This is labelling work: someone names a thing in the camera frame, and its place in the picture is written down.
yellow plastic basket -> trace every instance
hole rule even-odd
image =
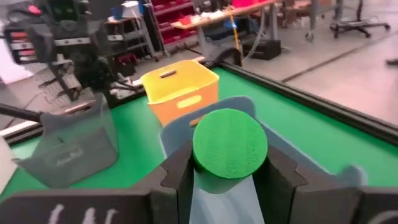
[[[218,75],[194,60],[182,60],[151,71],[141,79],[148,105],[163,126],[218,102]]]

gray plastic bin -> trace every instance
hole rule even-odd
[[[184,142],[192,140],[195,129],[190,127],[191,121],[213,110],[223,108],[240,110],[256,119],[254,103],[249,98],[245,96],[227,98],[206,108],[182,116],[163,127],[159,137],[165,155],[171,155]],[[263,123],[261,124],[267,134],[268,143],[271,146],[281,150],[284,154],[304,166],[327,173],[324,168],[291,145],[283,137],[279,136],[274,130]],[[365,173],[360,167],[356,166],[348,167],[337,178],[346,185],[366,184]],[[251,176],[233,187],[230,191],[219,195],[209,194],[200,189],[197,183],[194,184],[191,224],[207,223],[264,223]]]
[[[44,132],[33,152],[15,163],[47,187],[68,187],[115,163],[116,131],[102,94],[86,111],[41,116]]]

person's foot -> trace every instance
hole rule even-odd
[[[388,65],[398,65],[398,58],[386,60]]]

translucent gray bin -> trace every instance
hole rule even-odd
[[[75,114],[44,113],[44,132],[34,151],[14,162],[50,188],[71,184],[108,168],[118,158],[116,132],[102,94]]]

green tabletop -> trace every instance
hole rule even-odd
[[[315,159],[331,173],[350,164],[364,168],[369,185],[397,186],[398,148],[336,121],[282,95],[247,81],[222,68],[220,99],[248,96],[256,104],[257,117],[285,139]],[[112,110],[119,141],[115,165],[88,177],[74,189],[130,187],[160,164],[164,157],[159,144],[161,125],[142,97]],[[13,150],[32,150],[39,139],[15,145]],[[45,189],[22,169],[18,169],[0,196],[22,190]]]

